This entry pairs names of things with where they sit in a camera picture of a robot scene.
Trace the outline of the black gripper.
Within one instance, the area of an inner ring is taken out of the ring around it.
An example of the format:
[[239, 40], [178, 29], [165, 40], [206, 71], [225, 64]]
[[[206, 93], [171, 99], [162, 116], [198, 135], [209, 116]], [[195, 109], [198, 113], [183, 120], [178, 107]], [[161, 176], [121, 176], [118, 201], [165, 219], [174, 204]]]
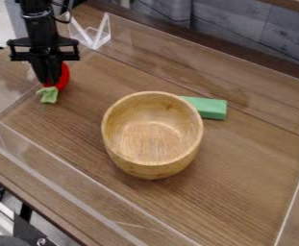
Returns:
[[7, 45], [11, 48], [11, 60], [14, 62], [30, 62], [42, 84], [47, 82], [55, 85], [62, 75], [62, 61], [78, 61], [80, 59], [80, 42], [76, 39], [59, 36], [51, 45], [35, 45], [28, 37], [10, 39]]

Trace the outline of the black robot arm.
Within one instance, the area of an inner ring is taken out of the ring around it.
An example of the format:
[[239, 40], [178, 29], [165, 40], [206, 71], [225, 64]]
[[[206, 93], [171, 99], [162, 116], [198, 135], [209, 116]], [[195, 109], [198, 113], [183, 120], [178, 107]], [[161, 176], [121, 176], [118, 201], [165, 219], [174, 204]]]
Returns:
[[56, 23], [68, 24], [54, 16], [52, 0], [18, 0], [27, 36], [10, 39], [12, 62], [30, 62], [43, 85], [56, 85], [63, 75], [63, 62], [80, 59], [76, 39], [58, 32]]

